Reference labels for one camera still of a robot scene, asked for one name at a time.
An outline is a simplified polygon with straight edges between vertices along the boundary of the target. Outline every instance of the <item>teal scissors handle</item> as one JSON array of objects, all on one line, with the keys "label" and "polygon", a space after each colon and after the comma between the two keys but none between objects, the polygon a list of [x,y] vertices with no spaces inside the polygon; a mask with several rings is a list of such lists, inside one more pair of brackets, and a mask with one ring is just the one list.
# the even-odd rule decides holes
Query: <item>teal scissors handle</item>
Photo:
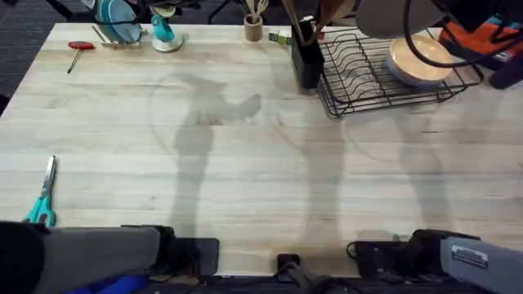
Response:
[{"label": "teal scissors handle", "polygon": [[55,225],[56,216],[55,212],[51,210],[51,198],[45,196],[43,198],[38,197],[36,202],[31,208],[31,211],[22,220],[23,222],[29,223],[45,223],[47,228],[51,228]]}]

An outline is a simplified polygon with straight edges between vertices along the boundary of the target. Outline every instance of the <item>cup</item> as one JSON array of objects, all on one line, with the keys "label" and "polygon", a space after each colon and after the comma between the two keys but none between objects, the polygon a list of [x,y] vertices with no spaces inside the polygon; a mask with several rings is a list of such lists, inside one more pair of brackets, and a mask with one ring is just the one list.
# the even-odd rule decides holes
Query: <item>cup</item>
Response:
[{"label": "cup", "polygon": [[253,16],[247,15],[244,17],[244,35],[245,39],[250,42],[257,42],[263,38],[263,22],[262,18],[258,17],[257,22],[253,24]]},{"label": "cup", "polygon": [[[307,40],[310,38],[313,34],[311,22],[300,21],[299,25],[303,33],[303,39]],[[316,89],[325,63],[318,41],[315,40],[311,45],[301,44],[297,37],[297,32],[293,27],[291,56],[293,58],[294,68],[296,69],[297,79],[302,89]]]},{"label": "cup", "polygon": [[154,15],[151,18],[151,24],[153,25],[154,36],[162,42],[171,42],[175,38],[175,35],[161,15]]}]

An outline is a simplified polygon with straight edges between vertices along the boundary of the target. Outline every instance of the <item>sticker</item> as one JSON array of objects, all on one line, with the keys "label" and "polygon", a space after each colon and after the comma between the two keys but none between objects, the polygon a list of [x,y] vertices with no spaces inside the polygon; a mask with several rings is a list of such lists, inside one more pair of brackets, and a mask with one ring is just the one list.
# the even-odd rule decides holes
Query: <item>sticker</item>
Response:
[{"label": "sticker", "polygon": [[489,267],[489,257],[484,252],[469,248],[452,245],[452,259],[461,261],[469,265],[487,269]]},{"label": "sticker", "polygon": [[96,0],[80,0],[87,8],[92,9],[95,6]]}]

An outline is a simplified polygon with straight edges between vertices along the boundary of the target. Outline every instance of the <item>blue cup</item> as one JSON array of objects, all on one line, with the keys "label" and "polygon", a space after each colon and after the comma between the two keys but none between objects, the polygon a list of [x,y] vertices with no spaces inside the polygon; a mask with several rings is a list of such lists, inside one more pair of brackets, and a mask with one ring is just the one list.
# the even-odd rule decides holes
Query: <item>blue cup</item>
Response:
[{"label": "blue cup", "polygon": [[154,15],[150,20],[153,25],[154,36],[162,42],[171,42],[175,36],[171,27],[165,21],[161,15]]}]

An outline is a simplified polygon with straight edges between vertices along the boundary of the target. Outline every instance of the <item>scissors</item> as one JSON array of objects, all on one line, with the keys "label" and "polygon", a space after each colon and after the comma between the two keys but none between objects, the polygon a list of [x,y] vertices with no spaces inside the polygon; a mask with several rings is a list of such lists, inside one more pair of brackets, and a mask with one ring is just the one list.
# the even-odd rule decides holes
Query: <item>scissors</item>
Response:
[{"label": "scissors", "polygon": [[56,157],[53,155],[47,163],[46,177],[43,182],[42,194],[36,199],[33,208],[22,220],[29,223],[43,223],[47,228],[55,225],[56,215],[51,210],[51,188],[55,179]]}]

